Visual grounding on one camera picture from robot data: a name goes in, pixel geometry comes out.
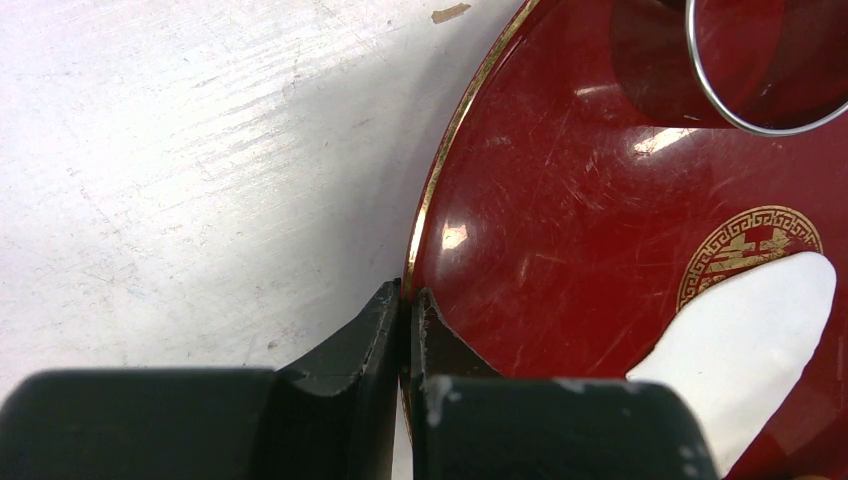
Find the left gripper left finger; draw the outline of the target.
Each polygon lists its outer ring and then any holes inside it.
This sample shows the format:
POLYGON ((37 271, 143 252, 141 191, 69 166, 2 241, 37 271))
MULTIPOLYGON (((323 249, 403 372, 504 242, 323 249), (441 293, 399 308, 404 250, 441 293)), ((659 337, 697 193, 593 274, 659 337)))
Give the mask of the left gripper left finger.
POLYGON ((52 370, 1 409, 5 479, 387 479, 397 281, 278 369, 52 370))

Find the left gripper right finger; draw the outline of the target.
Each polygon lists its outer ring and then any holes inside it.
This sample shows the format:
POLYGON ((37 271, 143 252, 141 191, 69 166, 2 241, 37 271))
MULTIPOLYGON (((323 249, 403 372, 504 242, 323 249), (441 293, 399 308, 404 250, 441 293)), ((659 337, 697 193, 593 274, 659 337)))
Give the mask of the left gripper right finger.
POLYGON ((450 327, 433 294, 411 305, 409 427, 417 479, 713 479, 700 427, 669 388, 507 378, 450 327))

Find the round red lacquer tray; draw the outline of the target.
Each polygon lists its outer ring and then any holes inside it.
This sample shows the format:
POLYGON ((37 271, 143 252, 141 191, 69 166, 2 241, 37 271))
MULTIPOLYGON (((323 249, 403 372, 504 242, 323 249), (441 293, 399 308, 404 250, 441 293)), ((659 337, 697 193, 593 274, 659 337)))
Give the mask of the round red lacquer tray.
POLYGON ((625 380, 697 295, 802 252, 819 346, 713 479, 847 475, 847 5, 527 1, 464 93, 402 277, 507 378, 625 380))

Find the white dough piece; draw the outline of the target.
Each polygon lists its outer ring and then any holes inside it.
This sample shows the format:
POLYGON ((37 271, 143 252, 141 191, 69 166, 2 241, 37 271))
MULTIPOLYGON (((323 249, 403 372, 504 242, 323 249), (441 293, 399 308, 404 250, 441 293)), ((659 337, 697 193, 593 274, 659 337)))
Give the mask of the white dough piece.
POLYGON ((725 476, 799 382, 831 314, 837 275, 815 252, 774 260, 697 295, 625 375, 671 388, 725 476))

